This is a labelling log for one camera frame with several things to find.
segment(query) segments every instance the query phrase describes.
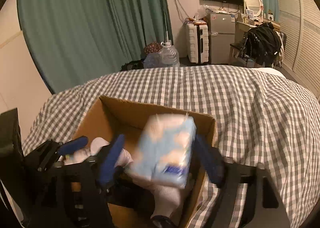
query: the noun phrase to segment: oval mirror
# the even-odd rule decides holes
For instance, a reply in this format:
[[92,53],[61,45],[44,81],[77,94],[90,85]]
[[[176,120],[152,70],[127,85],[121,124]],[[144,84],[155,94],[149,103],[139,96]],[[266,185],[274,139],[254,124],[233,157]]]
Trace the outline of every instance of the oval mirror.
[[261,0],[245,0],[245,5],[247,9],[253,11],[254,16],[259,16],[261,14]]

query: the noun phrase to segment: cardboard box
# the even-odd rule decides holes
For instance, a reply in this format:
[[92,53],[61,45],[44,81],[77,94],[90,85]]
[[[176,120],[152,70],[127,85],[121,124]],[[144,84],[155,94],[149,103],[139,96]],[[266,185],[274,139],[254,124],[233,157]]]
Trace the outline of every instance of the cardboard box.
[[[160,105],[130,102],[101,96],[87,112],[73,138],[78,138],[82,135],[87,136],[90,145],[91,141],[96,137],[102,137],[107,141],[111,141],[116,135],[124,134],[124,148],[133,153],[149,116],[164,113],[185,115],[187,112]],[[217,125],[215,119],[211,115],[196,112],[188,113],[194,119],[197,127],[196,132],[204,135],[209,144],[217,146]],[[180,228],[186,227],[196,212],[196,203],[204,180],[204,169],[200,167],[195,155],[191,159],[190,172],[196,182],[190,196],[185,201],[179,225]],[[150,220],[142,218],[131,208],[109,204],[109,209],[114,225],[119,228],[152,227]]]

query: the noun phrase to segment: blue package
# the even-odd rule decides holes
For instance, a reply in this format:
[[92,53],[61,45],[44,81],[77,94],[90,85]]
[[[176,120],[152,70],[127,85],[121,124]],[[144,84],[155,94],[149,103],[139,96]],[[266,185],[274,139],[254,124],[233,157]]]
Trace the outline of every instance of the blue package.
[[181,114],[151,116],[126,172],[151,183],[184,188],[191,147],[196,134],[192,117]]

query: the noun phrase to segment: water bottle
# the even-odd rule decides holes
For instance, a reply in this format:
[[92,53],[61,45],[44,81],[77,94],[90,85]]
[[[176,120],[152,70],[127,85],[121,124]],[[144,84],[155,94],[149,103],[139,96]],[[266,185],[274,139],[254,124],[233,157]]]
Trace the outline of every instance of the water bottle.
[[161,67],[159,62],[159,53],[150,53],[143,61],[143,68]]
[[159,51],[161,62],[165,66],[179,67],[179,53],[178,50],[171,45],[171,40],[167,39],[167,42],[161,42],[162,49]]

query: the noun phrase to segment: louvered closet door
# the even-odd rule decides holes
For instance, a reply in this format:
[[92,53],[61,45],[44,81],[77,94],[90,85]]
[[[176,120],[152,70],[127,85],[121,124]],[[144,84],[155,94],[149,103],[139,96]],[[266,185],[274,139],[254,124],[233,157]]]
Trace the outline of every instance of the louvered closet door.
[[284,64],[293,68],[300,37],[300,0],[279,0],[279,23],[287,35]]
[[302,0],[303,31],[293,71],[318,97],[320,94],[320,11],[313,0]]

